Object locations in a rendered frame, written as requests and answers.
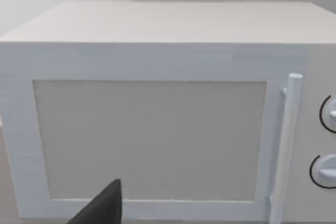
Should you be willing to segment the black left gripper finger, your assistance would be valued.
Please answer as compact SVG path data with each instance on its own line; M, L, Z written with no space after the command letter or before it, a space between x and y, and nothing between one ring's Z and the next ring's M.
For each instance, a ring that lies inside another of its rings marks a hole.
M121 224L122 186L115 179L66 224Z

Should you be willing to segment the pale microwave door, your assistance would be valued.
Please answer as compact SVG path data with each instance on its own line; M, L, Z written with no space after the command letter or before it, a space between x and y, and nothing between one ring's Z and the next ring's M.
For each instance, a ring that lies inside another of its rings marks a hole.
M300 44L0 42L19 216L71 218L121 178L128 220L266 220L280 87L307 56Z

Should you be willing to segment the pale microwave oven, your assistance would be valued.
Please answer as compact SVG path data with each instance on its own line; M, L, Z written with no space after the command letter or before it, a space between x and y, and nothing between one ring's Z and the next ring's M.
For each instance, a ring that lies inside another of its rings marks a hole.
M303 82L282 223L336 224L336 189L321 186L313 174L318 157L336 154L336 132L322 118L327 99L336 97L336 14L302 2L73 2L60 4L0 38L0 42L19 41L305 45L307 64L299 73ZM280 87L281 122L272 148L268 217L247 222L269 223L286 85Z

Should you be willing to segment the pale microwave knob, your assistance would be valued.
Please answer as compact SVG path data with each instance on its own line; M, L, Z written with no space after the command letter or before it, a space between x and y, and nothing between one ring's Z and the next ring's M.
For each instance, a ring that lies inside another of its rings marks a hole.
M321 186L336 189L336 154L318 157L313 166L313 174Z
M322 118L326 127L336 132L336 97L327 99L322 110Z

